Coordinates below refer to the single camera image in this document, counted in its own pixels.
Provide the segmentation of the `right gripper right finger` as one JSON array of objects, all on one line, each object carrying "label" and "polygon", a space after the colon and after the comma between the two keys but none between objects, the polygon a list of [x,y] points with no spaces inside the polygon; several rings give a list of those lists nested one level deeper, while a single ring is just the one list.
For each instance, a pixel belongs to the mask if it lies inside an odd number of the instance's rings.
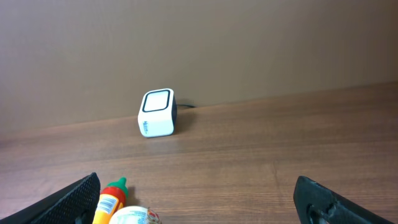
[{"label": "right gripper right finger", "polygon": [[293,198],[301,223],[392,224],[306,176],[298,177]]}]

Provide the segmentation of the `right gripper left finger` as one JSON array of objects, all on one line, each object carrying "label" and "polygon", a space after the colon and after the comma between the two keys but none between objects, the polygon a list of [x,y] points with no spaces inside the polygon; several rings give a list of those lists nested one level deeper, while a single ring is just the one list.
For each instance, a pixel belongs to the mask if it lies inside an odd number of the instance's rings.
[{"label": "right gripper left finger", "polygon": [[3,224],[92,224],[100,198],[95,172],[1,219]]}]

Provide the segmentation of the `red sauce bottle green cap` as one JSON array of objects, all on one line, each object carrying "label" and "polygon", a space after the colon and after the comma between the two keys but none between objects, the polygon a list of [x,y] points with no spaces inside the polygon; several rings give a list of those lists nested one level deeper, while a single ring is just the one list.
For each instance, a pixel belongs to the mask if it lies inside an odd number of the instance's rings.
[{"label": "red sauce bottle green cap", "polygon": [[93,224],[108,224],[111,217],[125,206],[128,195],[125,177],[110,182],[99,195]]}]

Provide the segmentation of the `green lid white jar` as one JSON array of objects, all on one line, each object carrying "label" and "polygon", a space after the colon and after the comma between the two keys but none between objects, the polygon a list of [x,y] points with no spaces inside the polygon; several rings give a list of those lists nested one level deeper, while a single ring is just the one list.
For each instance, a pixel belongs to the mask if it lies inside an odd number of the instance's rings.
[{"label": "green lid white jar", "polygon": [[129,206],[118,210],[110,219],[109,224],[162,224],[155,211],[139,206]]}]

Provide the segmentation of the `white barcode scanner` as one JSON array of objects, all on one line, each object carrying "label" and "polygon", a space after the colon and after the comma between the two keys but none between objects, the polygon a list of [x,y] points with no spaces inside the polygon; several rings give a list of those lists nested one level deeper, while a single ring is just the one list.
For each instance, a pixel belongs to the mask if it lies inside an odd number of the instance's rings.
[{"label": "white barcode scanner", "polygon": [[145,138],[169,136],[175,130],[177,104],[170,88],[148,91],[142,99],[137,121]]}]

